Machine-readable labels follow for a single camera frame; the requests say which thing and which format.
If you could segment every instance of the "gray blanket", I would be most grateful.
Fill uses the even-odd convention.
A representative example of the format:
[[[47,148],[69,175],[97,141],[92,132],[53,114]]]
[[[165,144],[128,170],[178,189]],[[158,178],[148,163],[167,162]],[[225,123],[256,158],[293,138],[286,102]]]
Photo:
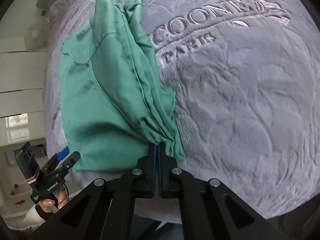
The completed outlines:
[[[142,26],[162,83],[177,91],[176,120],[195,177],[218,178],[263,217],[320,192],[320,33],[299,0],[143,0]],[[58,0],[44,95],[48,155],[66,145],[58,66],[63,41],[95,0]],[[119,174],[81,171],[85,187]],[[135,213],[180,222],[178,202],[139,200]]]

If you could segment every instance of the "red object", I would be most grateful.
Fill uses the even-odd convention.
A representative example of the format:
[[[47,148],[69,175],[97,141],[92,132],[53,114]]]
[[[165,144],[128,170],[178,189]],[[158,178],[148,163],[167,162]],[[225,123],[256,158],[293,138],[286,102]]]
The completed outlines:
[[[24,199],[22,199],[22,200],[20,200],[20,201],[17,201],[16,203],[15,203],[15,205],[22,205],[22,204],[24,204],[26,201],[24,200]]]

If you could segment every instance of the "blue strip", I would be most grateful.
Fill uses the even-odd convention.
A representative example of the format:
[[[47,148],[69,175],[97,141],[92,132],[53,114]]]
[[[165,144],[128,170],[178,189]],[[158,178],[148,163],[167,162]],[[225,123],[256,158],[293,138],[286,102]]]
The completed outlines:
[[[161,167],[161,155],[160,155],[160,144],[157,145],[157,158],[158,158],[158,180],[159,180],[159,196],[162,195],[162,167]]]
[[[156,185],[156,157],[157,157],[157,145],[155,145],[153,150],[153,164],[152,164],[152,196],[155,196],[155,185]]]
[[[67,147],[64,148],[61,152],[58,153],[57,160],[58,160],[58,161],[63,160],[65,157],[68,156],[69,153],[70,153],[70,150],[69,150],[69,148],[68,148],[68,146],[67,146]]]

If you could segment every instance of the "drawer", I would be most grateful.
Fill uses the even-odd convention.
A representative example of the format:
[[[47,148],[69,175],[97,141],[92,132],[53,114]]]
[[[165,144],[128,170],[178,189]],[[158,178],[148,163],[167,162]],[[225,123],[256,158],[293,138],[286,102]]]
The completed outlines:
[[[0,118],[43,110],[42,89],[0,93]]]
[[[27,49],[23,36],[13,36],[0,39],[0,53],[14,51],[30,51]],[[48,51],[47,47],[37,49],[36,51]]]
[[[44,88],[47,52],[0,54],[0,93]]]

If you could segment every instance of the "embossed logo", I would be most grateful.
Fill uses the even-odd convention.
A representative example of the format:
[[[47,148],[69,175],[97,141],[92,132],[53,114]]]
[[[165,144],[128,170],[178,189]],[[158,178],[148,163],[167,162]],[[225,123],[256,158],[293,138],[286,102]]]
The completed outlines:
[[[156,48],[158,63],[164,66],[187,52],[214,42],[214,26],[228,23],[233,27],[249,28],[246,18],[267,17],[288,25],[286,12],[279,4],[266,0],[246,3],[228,0],[191,10],[186,16],[175,17],[149,34]]]

